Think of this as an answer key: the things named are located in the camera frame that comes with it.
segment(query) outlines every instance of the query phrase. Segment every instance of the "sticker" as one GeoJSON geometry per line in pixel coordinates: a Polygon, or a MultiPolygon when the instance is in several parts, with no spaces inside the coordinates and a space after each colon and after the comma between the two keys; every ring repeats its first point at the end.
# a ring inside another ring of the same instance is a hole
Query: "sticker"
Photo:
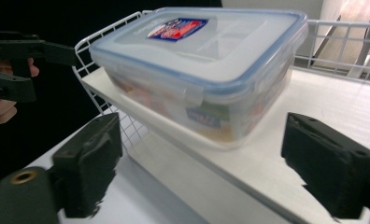
{"type": "Polygon", "coordinates": [[[178,18],[159,25],[148,34],[148,38],[177,42],[203,28],[208,20],[178,18]]]}
{"type": "Polygon", "coordinates": [[[220,118],[206,113],[203,110],[198,108],[186,108],[186,113],[189,119],[195,120],[199,123],[202,123],[208,127],[220,128],[221,121],[220,118]]]}

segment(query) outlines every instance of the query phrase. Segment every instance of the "clear plastic lid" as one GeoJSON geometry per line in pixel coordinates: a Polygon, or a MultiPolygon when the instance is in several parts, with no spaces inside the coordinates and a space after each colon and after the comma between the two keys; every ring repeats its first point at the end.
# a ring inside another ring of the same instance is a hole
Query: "clear plastic lid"
{"type": "Polygon", "coordinates": [[[94,42],[91,52],[140,63],[204,92],[228,94],[243,91],[305,30],[302,12],[166,7],[94,42]]]}

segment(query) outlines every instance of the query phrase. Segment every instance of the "white surface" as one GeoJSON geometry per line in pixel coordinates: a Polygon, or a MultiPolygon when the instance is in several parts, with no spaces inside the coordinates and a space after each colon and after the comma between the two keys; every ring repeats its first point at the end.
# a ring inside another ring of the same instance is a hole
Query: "white surface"
{"type": "Polygon", "coordinates": [[[195,79],[202,87],[198,80],[208,85],[232,86],[241,76],[255,76],[247,71],[258,65],[260,58],[264,64],[286,45],[296,46],[299,40],[293,36],[303,37],[298,36],[296,29],[283,34],[293,26],[304,31],[305,23],[305,14],[291,11],[168,7],[130,23],[116,34],[102,37],[92,43],[90,51],[96,63],[120,76],[132,78],[148,73],[149,77],[159,78],[151,82],[165,83],[174,77],[184,82],[195,79]],[[157,25],[178,18],[205,19],[208,23],[178,42],[147,38],[157,25]],[[280,45],[263,55],[275,43],[280,45]]]}
{"type": "MultiPolygon", "coordinates": [[[[49,169],[50,157],[71,137],[29,166],[49,169]]],[[[135,161],[124,153],[98,214],[93,218],[66,218],[62,210],[62,224],[248,224],[250,220],[289,224],[153,133],[147,133],[129,153],[135,161]]]]}
{"type": "MultiPolygon", "coordinates": [[[[52,148],[28,166],[52,166],[50,157],[68,139],[52,148]]],[[[98,214],[93,218],[66,218],[58,214],[62,224],[172,224],[207,223],[187,204],[156,178],[141,168],[126,153],[117,166],[117,175],[108,187],[98,214]]]]}
{"type": "MultiPolygon", "coordinates": [[[[270,205],[281,215],[300,217],[299,222],[336,223],[302,187],[302,179],[280,157],[287,113],[319,119],[370,148],[370,82],[367,81],[294,70],[289,88],[278,98],[244,146],[227,151],[202,141],[190,141],[193,139],[190,138],[191,133],[129,101],[116,91],[103,69],[96,70],[83,80],[91,90],[134,118],[148,123],[154,132],[217,174],[270,205]]],[[[147,163],[138,162],[148,167],[147,163]]],[[[158,173],[149,171],[161,178],[158,173]]],[[[175,192],[167,180],[160,180],[175,192]]],[[[361,220],[341,220],[341,223],[369,223],[369,219],[370,213],[365,210],[361,220]]]]}

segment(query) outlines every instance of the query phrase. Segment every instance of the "plastic box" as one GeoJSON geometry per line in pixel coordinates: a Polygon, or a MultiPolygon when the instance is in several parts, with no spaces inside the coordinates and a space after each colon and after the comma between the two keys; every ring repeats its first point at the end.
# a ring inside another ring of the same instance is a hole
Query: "plastic box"
{"type": "Polygon", "coordinates": [[[288,10],[165,7],[93,42],[90,53],[131,99],[233,147],[289,82],[306,22],[288,10]]]}

